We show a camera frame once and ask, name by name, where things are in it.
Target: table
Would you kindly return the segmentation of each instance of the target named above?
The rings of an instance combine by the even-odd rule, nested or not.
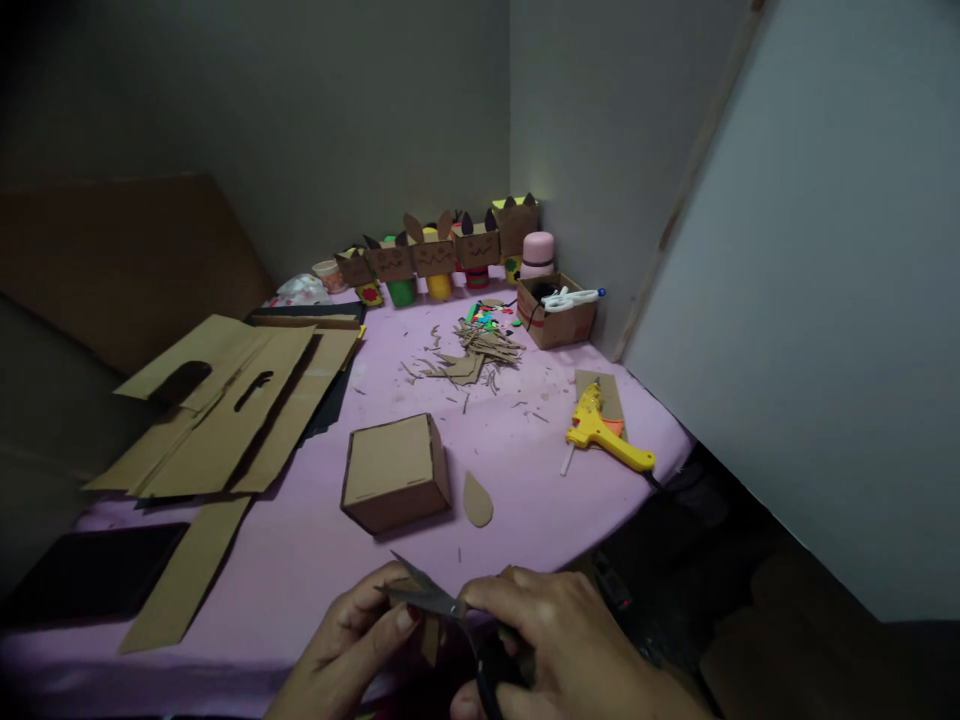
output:
[[[567,476],[559,474],[576,403],[574,369],[616,376],[630,441],[656,453],[661,481],[674,475],[694,440],[623,366],[607,362],[593,346],[544,352],[518,328],[512,337],[527,351],[518,370],[500,373],[497,396],[479,384],[459,392],[443,379],[407,382],[401,361],[414,369],[418,357],[434,360],[423,349],[433,345],[434,325],[441,352],[461,355],[452,333],[457,319],[478,298],[509,302],[516,296],[502,281],[474,295],[460,282],[447,302],[423,296],[401,309],[390,306],[384,292],[388,304],[367,315],[367,340],[339,422],[308,440],[282,481],[253,505],[179,645],[120,656],[117,648],[130,623],[16,634],[0,642],[11,686],[51,717],[261,717],[330,602],[391,559],[390,550],[456,592],[467,580],[511,563],[556,570],[628,520],[650,490],[607,453],[578,451]],[[335,297],[355,299],[352,292]],[[521,401],[527,404],[516,405]],[[374,539],[339,509],[350,432],[422,412],[432,413],[439,426],[454,507]],[[461,505],[468,470],[493,499],[493,520],[485,528],[471,525]],[[77,529],[189,520],[199,504],[144,514],[131,501],[102,500]],[[381,675],[367,698],[396,683],[396,677]]]

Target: pink bottle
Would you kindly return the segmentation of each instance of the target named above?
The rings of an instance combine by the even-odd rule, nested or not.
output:
[[[520,277],[538,277],[551,275],[553,272],[553,235],[548,232],[530,233],[523,239]]]

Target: fingernail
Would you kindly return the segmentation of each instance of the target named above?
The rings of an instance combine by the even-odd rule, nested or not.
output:
[[[461,700],[457,703],[457,720],[477,720],[480,712],[472,700]]]
[[[406,632],[420,619],[420,611],[413,605],[407,605],[407,611],[397,615],[397,630]]]

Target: pink lid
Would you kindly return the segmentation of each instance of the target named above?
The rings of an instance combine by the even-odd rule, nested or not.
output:
[[[523,261],[547,263],[553,260],[553,235],[548,232],[530,233],[523,239]]]

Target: black scissors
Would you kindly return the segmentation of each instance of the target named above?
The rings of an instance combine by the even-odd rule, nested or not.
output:
[[[497,685],[502,682],[527,687],[520,666],[507,653],[499,636],[493,633],[482,640],[475,638],[466,622],[467,604],[460,598],[451,597],[443,588],[437,585],[430,576],[412,563],[393,553],[410,573],[410,578],[420,586],[419,590],[403,590],[389,586],[380,588],[392,600],[405,602],[409,605],[435,613],[441,618],[450,619],[457,625],[470,641],[470,647],[477,658],[477,688],[480,691],[480,702],[483,711],[489,720],[503,720],[500,705],[497,703]]]

